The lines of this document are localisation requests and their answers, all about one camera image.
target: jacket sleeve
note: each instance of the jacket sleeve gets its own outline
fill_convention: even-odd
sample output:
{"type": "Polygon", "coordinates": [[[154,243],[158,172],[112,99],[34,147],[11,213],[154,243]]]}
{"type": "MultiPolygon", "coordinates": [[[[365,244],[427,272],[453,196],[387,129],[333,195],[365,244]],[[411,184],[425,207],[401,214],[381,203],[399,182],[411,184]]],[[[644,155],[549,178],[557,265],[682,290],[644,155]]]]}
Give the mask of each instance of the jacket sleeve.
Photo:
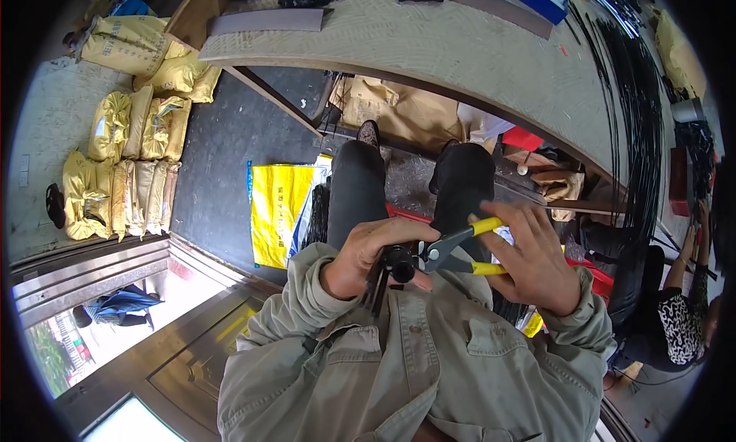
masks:
{"type": "Polygon", "coordinates": [[[586,434],[589,435],[595,428],[598,412],[587,410],[592,403],[600,404],[603,398],[603,375],[608,370],[606,361],[615,351],[616,342],[606,305],[592,291],[593,274],[582,266],[574,269],[581,289],[575,311],[559,317],[546,309],[539,310],[549,331],[546,354],[541,355],[539,364],[553,387],[565,382],[580,391],[575,395],[588,396],[588,399],[566,401],[571,407],[579,406],[578,410],[590,417],[585,421],[586,434]]]}
{"type": "Polygon", "coordinates": [[[319,284],[320,268],[336,255],[335,249],[316,243],[292,257],[283,292],[269,297],[248,320],[248,334],[238,336],[217,403],[223,440],[270,440],[274,421],[283,417],[273,417],[271,405],[281,396],[293,404],[304,392],[299,377],[311,355],[308,337],[316,337],[357,303],[336,300],[319,284]]]}
{"type": "Polygon", "coordinates": [[[261,311],[248,320],[248,335],[240,334],[238,350],[263,346],[287,337],[316,337],[332,320],[355,306],[328,295],[319,283],[319,271],[333,261],[337,251],[315,243],[289,260],[288,280],[261,311]]]}

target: pliers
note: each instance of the pliers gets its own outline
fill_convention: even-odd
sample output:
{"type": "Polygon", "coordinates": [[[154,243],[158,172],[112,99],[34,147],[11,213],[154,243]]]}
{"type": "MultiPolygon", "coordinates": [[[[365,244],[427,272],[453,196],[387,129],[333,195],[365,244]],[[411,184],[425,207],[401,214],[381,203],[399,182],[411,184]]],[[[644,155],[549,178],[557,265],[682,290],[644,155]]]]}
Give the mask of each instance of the pliers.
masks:
{"type": "Polygon", "coordinates": [[[419,241],[418,269],[427,274],[437,269],[483,275],[507,273],[501,265],[466,262],[456,256],[450,255],[453,249],[465,239],[480,235],[481,233],[494,231],[502,225],[503,222],[498,217],[484,218],[483,220],[472,223],[459,232],[442,236],[439,240],[429,245],[424,241],[419,241]]]}

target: woman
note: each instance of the woman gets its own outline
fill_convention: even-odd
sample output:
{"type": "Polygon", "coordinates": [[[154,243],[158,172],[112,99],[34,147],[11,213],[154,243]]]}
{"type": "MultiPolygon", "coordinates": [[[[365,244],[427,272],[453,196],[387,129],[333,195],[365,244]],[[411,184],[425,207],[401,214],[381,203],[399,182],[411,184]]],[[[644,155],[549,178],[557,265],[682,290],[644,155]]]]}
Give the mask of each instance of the woman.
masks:
{"type": "MultiPolygon", "coordinates": [[[[659,290],[658,283],[651,283],[647,278],[647,274],[652,274],[648,271],[649,268],[645,270],[637,308],[626,325],[616,332],[620,347],[610,361],[614,371],[622,371],[636,361],[661,371],[677,372],[704,358],[718,326],[718,310],[721,304],[721,297],[718,296],[708,306],[708,218],[708,206],[701,200],[702,237],[693,283],[687,296],[682,294],[682,277],[687,261],[693,254],[694,226],[688,229],[685,244],[672,264],[662,290],[659,290]]],[[[646,266],[657,261],[664,264],[662,248],[651,246],[649,249],[646,266]]]]}

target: dark gray pants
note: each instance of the dark gray pants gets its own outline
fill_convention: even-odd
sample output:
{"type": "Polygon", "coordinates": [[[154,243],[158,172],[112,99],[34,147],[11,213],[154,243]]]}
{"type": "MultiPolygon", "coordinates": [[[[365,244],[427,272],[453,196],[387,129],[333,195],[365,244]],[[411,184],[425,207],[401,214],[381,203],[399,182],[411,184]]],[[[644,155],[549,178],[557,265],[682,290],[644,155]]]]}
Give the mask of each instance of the dark gray pants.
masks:
{"type": "MultiPolygon", "coordinates": [[[[389,217],[383,191],[386,172],[378,150],[357,140],[340,147],[332,172],[327,243],[339,250],[358,223],[389,217]]],[[[494,174],[493,159],[480,145],[463,143],[443,151],[434,168],[439,193],[430,225],[446,234],[467,226],[470,213],[486,217],[479,206],[483,199],[493,200],[494,174]]],[[[475,261],[488,258],[488,251],[475,240],[461,247],[475,261]]]]}

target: patterned shoe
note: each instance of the patterned shoe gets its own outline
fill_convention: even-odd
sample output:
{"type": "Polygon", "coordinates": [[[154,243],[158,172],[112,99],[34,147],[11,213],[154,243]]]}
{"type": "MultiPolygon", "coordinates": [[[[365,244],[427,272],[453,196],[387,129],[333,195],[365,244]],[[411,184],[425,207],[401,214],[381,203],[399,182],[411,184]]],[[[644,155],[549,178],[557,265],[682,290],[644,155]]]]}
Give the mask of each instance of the patterned shoe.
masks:
{"type": "Polygon", "coordinates": [[[358,129],[358,142],[363,142],[378,149],[378,124],[373,120],[368,120],[358,129]]]}

